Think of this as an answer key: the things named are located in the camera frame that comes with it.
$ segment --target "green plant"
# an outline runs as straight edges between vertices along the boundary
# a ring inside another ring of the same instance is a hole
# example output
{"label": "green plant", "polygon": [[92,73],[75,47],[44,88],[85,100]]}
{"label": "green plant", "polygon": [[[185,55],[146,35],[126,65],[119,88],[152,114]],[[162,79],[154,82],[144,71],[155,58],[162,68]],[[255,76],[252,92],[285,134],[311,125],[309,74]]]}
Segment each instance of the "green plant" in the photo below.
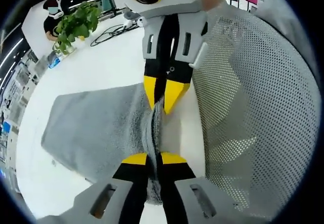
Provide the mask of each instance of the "green plant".
{"label": "green plant", "polygon": [[100,10],[94,4],[83,2],[70,15],[63,16],[62,20],[56,26],[56,32],[59,34],[57,41],[53,46],[55,52],[69,54],[68,48],[75,38],[90,35],[90,31],[95,31],[98,26],[98,16]]}

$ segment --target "robotic arm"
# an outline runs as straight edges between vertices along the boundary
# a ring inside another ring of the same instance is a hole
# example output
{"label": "robotic arm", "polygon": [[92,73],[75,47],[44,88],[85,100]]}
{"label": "robotic arm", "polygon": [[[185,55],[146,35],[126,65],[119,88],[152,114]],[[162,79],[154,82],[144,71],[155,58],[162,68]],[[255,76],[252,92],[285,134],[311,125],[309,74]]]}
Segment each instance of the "robotic arm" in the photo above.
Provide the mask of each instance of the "robotic arm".
{"label": "robotic arm", "polygon": [[192,72],[208,51],[207,14],[201,0],[124,0],[145,18],[144,88],[151,108],[164,100],[169,114],[189,89]]}
{"label": "robotic arm", "polygon": [[[161,199],[168,224],[260,224],[242,222],[233,200],[204,177],[196,178],[178,155],[157,156]],[[38,224],[139,224],[152,167],[147,154],[123,160],[114,176],[95,183],[76,196],[74,206],[60,216],[46,216]]]}

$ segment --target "gray mesh chair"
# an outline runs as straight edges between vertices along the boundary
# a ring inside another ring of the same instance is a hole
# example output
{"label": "gray mesh chair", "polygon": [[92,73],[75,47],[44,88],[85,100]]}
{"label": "gray mesh chair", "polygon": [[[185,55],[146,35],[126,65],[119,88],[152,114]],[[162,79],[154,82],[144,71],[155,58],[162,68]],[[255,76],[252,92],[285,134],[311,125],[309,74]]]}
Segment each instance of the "gray mesh chair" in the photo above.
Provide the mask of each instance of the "gray mesh chair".
{"label": "gray mesh chair", "polygon": [[193,75],[207,178],[247,216],[272,220],[299,185],[320,122],[320,93],[299,52],[269,24],[232,6],[214,14]]}

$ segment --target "white desk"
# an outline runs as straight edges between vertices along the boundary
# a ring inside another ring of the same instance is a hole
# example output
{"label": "white desk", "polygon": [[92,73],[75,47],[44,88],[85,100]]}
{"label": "white desk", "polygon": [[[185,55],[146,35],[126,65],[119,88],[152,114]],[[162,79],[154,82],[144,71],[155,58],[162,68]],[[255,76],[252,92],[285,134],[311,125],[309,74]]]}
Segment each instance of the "white desk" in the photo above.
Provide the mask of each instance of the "white desk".
{"label": "white desk", "polygon": [[[93,37],[121,23],[122,16],[106,20],[99,24]],[[41,147],[55,98],[143,82],[143,34],[144,30],[138,28],[96,47],[78,49],[55,68],[48,69],[36,86],[21,122],[16,156],[19,189],[36,218],[61,214],[90,185],[59,163],[53,164],[51,155]],[[180,151],[194,173],[204,175],[203,133],[192,86],[165,124],[163,149]],[[141,223],[152,223],[152,218],[156,224],[166,223],[162,206],[145,206]]]}

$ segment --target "gray towel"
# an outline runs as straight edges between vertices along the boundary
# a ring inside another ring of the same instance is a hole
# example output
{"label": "gray towel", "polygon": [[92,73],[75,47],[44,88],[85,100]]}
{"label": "gray towel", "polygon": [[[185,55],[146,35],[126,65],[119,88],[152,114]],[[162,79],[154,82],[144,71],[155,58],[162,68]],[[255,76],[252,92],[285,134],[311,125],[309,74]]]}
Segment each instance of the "gray towel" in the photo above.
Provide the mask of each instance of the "gray towel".
{"label": "gray towel", "polygon": [[[143,84],[56,98],[42,137],[55,160],[94,183],[112,177],[126,157],[147,152],[156,169],[161,103],[151,110]],[[148,202],[160,204],[155,175]]]}

